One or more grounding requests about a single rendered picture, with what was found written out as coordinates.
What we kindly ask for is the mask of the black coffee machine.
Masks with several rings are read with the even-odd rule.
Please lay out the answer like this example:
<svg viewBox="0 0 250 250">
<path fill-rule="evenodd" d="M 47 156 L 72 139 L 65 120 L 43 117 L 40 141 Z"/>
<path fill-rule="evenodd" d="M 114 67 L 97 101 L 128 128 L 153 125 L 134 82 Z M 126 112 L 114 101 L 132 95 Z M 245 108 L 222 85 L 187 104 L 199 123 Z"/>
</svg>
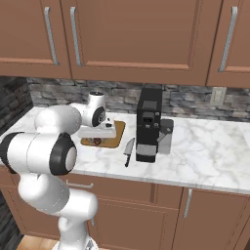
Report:
<svg viewBox="0 0 250 250">
<path fill-rule="evenodd" d="M 174 121 L 161 117 L 162 89 L 144 87 L 137 106 L 136 160 L 153 163 L 169 154 Z"/>
</svg>

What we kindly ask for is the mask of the brown drawer front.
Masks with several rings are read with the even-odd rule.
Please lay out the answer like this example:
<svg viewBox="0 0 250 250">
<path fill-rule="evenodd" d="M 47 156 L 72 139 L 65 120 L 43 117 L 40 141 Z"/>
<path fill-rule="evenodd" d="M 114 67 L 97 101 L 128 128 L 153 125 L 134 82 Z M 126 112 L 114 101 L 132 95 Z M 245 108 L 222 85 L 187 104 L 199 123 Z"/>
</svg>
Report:
<svg viewBox="0 0 250 250">
<path fill-rule="evenodd" d="M 68 181 L 71 186 L 80 185 L 85 187 L 94 185 L 89 188 L 89 191 L 99 197 L 135 201 L 173 209 L 178 209 L 180 207 L 183 193 L 181 187 L 107 177 L 68 174 L 62 177 L 62 179 Z"/>
</svg>

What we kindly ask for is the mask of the brown narrow wall cupboard door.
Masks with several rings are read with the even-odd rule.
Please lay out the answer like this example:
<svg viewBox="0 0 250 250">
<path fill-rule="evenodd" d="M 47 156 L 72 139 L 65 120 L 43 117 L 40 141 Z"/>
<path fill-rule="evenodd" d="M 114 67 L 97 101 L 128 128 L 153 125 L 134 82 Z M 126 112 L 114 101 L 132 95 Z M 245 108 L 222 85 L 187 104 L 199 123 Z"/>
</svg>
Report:
<svg viewBox="0 0 250 250">
<path fill-rule="evenodd" d="M 60 65 L 54 65 L 44 8 Z M 61 0 L 0 0 L 0 75 L 70 78 Z"/>
</svg>

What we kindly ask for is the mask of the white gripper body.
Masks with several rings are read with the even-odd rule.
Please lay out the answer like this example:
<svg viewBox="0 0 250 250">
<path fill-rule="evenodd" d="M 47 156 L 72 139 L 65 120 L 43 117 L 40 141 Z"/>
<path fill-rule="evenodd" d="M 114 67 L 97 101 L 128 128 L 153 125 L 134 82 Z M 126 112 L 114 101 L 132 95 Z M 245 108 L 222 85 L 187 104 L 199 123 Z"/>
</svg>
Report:
<svg viewBox="0 0 250 250">
<path fill-rule="evenodd" d="M 79 138 L 115 138 L 116 130 L 114 128 L 98 128 L 81 126 L 77 131 Z"/>
</svg>

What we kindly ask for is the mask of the brown wide wall cupboard door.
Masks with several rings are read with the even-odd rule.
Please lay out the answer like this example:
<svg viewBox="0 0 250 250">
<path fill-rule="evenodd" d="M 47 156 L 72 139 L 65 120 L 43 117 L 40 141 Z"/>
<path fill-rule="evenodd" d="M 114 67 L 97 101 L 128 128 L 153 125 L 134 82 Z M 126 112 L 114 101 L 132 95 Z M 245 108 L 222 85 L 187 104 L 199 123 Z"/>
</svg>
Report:
<svg viewBox="0 0 250 250">
<path fill-rule="evenodd" d="M 61 0 L 72 77 L 206 84 L 222 0 Z M 75 59 L 70 7 L 82 66 Z"/>
</svg>

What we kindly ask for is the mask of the grey wall socket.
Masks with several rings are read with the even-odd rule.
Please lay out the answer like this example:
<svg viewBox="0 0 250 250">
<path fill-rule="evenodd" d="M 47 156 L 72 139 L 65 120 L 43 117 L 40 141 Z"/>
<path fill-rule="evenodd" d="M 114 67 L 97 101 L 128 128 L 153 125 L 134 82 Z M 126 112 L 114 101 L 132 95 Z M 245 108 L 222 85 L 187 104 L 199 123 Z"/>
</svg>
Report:
<svg viewBox="0 0 250 250">
<path fill-rule="evenodd" d="M 210 105 L 222 106 L 224 103 L 226 91 L 227 91 L 226 87 L 214 87 L 212 90 Z"/>
</svg>

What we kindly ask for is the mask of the brown base cupboard door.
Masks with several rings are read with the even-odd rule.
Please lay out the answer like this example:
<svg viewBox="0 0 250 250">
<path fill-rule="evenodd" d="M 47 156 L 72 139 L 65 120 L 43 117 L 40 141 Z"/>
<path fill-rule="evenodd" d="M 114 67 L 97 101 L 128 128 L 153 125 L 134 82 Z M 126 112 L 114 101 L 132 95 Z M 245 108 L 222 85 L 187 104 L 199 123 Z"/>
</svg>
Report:
<svg viewBox="0 0 250 250">
<path fill-rule="evenodd" d="M 173 250 L 232 250 L 249 215 L 249 195 L 185 187 L 175 231 Z"/>
<path fill-rule="evenodd" d="M 109 250 L 170 250 L 166 209 L 99 199 L 90 235 Z"/>
<path fill-rule="evenodd" d="M 0 165 L 0 190 L 21 233 L 59 240 L 58 218 L 41 213 L 26 204 L 18 193 L 19 180 L 17 174 L 12 175 L 4 165 Z"/>
</svg>

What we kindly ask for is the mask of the brown wooden cutting board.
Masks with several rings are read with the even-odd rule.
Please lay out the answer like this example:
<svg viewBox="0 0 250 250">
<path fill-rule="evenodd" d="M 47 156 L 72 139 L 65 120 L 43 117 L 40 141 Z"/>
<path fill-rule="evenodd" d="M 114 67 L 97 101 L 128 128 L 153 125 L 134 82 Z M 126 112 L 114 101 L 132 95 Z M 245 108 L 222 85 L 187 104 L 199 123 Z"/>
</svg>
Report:
<svg viewBox="0 0 250 250">
<path fill-rule="evenodd" d="M 98 146 L 98 147 L 108 147 L 108 148 L 117 148 L 120 144 L 120 141 L 123 136 L 123 132 L 126 126 L 126 123 L 123 121 L 115 121 L 115 128 L 116 128 L 116 137 L 115 138 L 100 138 L 102 142 L 98 145 L 94 144 L 94 139 L 92 139 L 92 143 L 88 144 L 86 142 L 86 138 L 82 138 L 80 143 L 83 146 Z"/>
</svg>

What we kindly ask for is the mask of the black-handled kitchen knife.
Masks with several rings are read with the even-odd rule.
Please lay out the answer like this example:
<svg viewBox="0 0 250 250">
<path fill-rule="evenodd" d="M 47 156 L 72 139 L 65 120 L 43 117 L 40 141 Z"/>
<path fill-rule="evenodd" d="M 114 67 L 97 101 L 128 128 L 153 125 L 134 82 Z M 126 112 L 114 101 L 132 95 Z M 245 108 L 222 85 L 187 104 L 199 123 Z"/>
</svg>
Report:
<svg viewBox="0 0 250 250">
<path fill-rule="evenodd" d="M 135 138 L 132 138 L 126 145 L 125 150 L 124 150 L 124 155 L 127 156 L 126 159 L 126 163 L 125 163 L 125 167 L 128 167 L 129 162 L 130 162 L 130 158 L 131 158 L 131 154 L 132 154 L 132 150 L 133 150 L 133 146 L 134 146 L 134 142 L 135 142 Z"/>
</svg>

